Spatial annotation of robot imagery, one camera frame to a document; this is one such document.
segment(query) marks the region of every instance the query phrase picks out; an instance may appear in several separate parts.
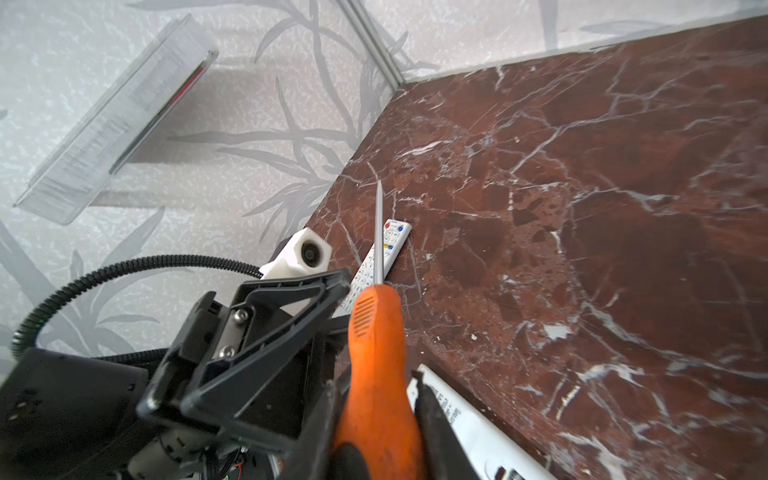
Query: screwdriver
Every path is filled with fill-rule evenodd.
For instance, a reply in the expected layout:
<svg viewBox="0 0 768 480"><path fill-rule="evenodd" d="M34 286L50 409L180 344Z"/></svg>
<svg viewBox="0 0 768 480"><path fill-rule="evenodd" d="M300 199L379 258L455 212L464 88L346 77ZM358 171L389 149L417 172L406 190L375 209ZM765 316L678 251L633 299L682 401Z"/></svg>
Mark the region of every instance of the screwdriver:
<svg viewBox="0 0 768 480"><path fill-rule="evenodd" d="M419 426L406 395L406 332L400 298L384 284L383 203L379 180L374 280L358 296L349 319L352 381L336 427L330 478L426 478Z"/></svg>

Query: camera lens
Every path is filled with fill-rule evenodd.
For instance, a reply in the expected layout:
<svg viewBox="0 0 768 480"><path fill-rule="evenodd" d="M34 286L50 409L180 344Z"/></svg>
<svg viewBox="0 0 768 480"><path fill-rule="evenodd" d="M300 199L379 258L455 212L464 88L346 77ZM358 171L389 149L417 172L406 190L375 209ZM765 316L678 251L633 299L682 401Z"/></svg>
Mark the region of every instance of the camera lens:
<svg viewBox="0 0 768 480"><path fill-rule="evenodd" d="M301 260L308 266L318 266L320 263L320 248L312 242L301 246Z"/></svg>

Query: red marble countertop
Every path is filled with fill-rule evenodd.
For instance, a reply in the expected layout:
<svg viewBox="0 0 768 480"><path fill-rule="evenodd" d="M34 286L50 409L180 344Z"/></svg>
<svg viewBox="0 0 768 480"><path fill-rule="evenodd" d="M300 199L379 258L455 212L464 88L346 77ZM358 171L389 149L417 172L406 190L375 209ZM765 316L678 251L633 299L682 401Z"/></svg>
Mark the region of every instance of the red marble countertop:
<svg viewBox="0 0 768 480"><path fill-rule="evenodd" d="M308 226L356 271L382 179L409 345L558 476L765 478L767 98L766 18L406 84Z"/></svg>

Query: black corrugated tube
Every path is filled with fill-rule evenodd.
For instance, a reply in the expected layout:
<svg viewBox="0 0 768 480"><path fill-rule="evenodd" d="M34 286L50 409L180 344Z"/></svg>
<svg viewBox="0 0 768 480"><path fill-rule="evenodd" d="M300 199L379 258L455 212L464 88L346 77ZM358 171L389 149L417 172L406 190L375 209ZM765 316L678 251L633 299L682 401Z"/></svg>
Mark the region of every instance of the black corrugated tube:
<svg viewBox="0 0 768 480"><path fill-rule="evenodd" d="M129 273L141 272L144 270L153 270L157 268L168 268L173 266L201 266L205 268L217 268L219 270L229 270L246 275L261 278L261 272L258 266L248 263L228 260L226 258L206 257L204 255L155 255L153 257L134 258L124 262L108 265L90 272L80 278L71 281L63 286L50 297L37 305L29 315L18 326L13 334L11 351L15 359L24 353L28 348L36 345L40 330L59 310L64 308L72 300L82 293L89 291L95 286L104 282L128 275ZM101 359L111 362L131 363L131 362L149 362L154 359L162 359L165 349L149 350L147 352L129 353L127 355L115 355L101 357Z"/></svg>

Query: orange screwdriver handle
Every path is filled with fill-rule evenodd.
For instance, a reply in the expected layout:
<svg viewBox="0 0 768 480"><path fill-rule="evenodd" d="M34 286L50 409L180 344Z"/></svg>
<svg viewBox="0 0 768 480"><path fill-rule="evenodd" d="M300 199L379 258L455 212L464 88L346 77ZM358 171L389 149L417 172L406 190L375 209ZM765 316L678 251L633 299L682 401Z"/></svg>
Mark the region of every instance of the orange screwdriver handle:
<svg viewBox="0 0 768 480"><path fill-rule="evenodd" d="M349 319L352 382L333 448L351 444L371 480L422 480L419 426L406 395L406 332L400 298L389 285L364 289Z"/></svg>

